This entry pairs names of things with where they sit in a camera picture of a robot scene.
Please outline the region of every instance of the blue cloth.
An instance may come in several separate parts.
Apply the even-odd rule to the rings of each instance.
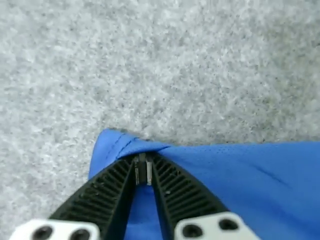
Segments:
[[[157,151],[186,169],[263,240],[320,239],[320,142],[173,146],[104,130],[92,178],[123,156]],[[162,240],[151,187],[139,189],[126,240]]]

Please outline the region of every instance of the gray carpet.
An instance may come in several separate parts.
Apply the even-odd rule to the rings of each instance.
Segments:
[[[316,0],[0,1],[0,239],[86,181],[104,128],[320,140],[319,26]]]

